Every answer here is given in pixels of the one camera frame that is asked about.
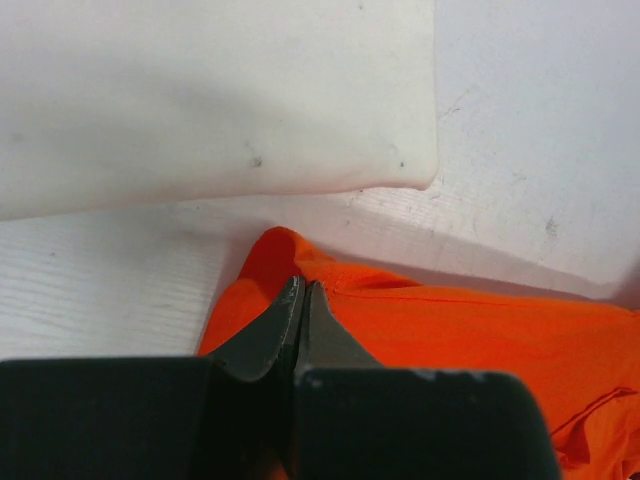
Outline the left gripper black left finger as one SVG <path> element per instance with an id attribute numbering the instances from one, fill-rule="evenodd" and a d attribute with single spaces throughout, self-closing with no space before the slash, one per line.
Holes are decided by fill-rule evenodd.
<path id="1" fill-rule="evenodd" d="M 269 374 L 286 382 L 298 356 L 305 293 L 305 280 L 291 277 L 263 313 L 207 357 L 242 383 L 257 383 Z"/>

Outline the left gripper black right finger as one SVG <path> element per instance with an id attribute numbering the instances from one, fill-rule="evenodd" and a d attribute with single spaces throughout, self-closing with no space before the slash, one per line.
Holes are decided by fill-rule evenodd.
<path id="1" fill-rule="evenodd" d="M 299 327 L 298 369 L 377 369 L 382 364 L 338 321 L 320 282 L 309 284 Z"/>

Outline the orange t shirt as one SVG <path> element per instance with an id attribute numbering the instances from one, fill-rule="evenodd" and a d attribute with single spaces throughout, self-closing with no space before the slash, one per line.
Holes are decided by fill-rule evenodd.
<path id="1" fill-rule="evenodd" d="M 200 341 L 207 354 L 261 314 L 286 281 L 320 282 L 332 312 L 392 367 L 469 367 L 518 376 L 546 419 L 567 479 L 639 471 L 639 315 L 589 301 L 424 285 L 336 260 L 276 227 L 253 245 Z"/>

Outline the folded white t shirt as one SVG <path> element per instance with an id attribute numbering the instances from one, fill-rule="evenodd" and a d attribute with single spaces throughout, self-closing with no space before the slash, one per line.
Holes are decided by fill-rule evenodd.
<path id="1" fill-rule="evenodd" d="M 424 189 L 431 1 L 5 1 L 5 220 Z"/>

